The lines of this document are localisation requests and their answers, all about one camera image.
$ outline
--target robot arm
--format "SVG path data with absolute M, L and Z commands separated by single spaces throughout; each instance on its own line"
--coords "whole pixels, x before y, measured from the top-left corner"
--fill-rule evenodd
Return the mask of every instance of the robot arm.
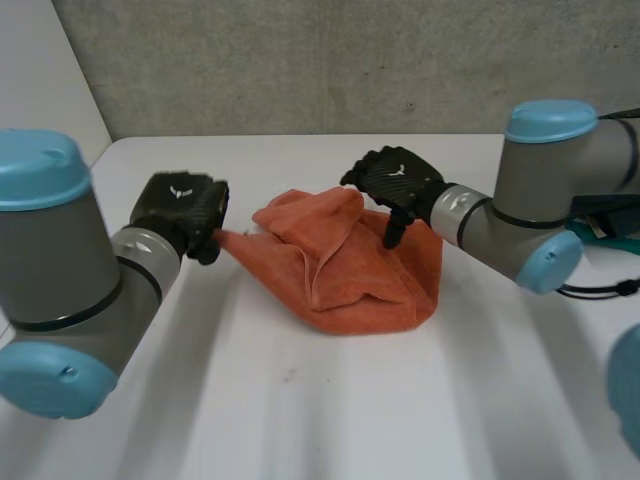
M 160 173 L 109 240 L 76 144 L 0 132 L 0 305 L 15 338 L 0 394 L 33 414 L 80 418 L 115 388 L 180 270 L 215 261 L 227 183 Z
M 402 148 L 370 152 L 341 183 L 391 207 L 388 248 L 420 218 L 523 288 L 548 293 L 582 255 L 579 238 L 564 227 L 573 198 L 640 190 L 636 128 L 640 120 L 598 120 L 583 102 L 528 102 L 511 114 L 493 198 L 445 183 Z

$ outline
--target blue end cap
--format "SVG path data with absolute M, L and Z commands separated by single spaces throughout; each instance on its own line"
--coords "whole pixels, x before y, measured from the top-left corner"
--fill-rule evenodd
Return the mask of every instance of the blue end cap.
M 518 105 L 504 135 L 516 143 L 551 143 L 578 137 L 593 130 L 598 114 L 577 100 L 538 100 Z
M 568 230 L 558 233 L 529 256 L 516 283 L 535 293 L 557 290 L 578 266 L 583 250 L 575 233 Z
M 622 436 L 640 459 L 640 325 L 616 342 L 609 356 L 607 389 Z
M 0 212 L 70 202 L 91 188 L 78 145 L 48 130 L 0 131 Z
M 102 362 L 62 345 L 24 341 L 0 350 L 0 394 L 41 417 L 91 415 L 117 383 Z

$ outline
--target crumpled towel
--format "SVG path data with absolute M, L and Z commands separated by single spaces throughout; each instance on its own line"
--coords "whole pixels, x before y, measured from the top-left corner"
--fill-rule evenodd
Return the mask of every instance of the crumpled towel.
M 356 190 L 291 190 L 254 214 L 264 233 L 215 236 L 315 328 L 338 335 L 399 332 L 436 309 L 442 240 L 416 221 L 399 247 L 385 250 L 388 218 L 365 210 Z

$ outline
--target concrete wall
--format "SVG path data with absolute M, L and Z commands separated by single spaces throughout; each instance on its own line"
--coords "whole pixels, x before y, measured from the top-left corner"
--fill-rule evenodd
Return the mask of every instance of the concrete wall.
M 114 138 L 499 132 L 640 106 L 637 0 L 55 0 Z

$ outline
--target white table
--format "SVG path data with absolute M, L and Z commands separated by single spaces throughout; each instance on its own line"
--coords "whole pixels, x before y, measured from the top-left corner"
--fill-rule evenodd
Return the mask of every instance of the white table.
M 112 145 L 93 172 L 111 233 L 152 173 L 176 169 L 229 180 L 226 228 L 243 231 L 274 196 L 332 187 L 385 144 L 415 151 L 449 181 L 493 190 L 499 135 L 135 138 Z M 573 281 L 639 272 L 630 254 L 590 250 Z M 640 298 L 536 297 L 447 246 L 440 305 L 423 326 L 333 337 L 297 320 L 229 255 L 185 262 L 96 414 L 48 421 L 0 401 L 0 478 L 639 478 L 603 376 L 639 307 Z

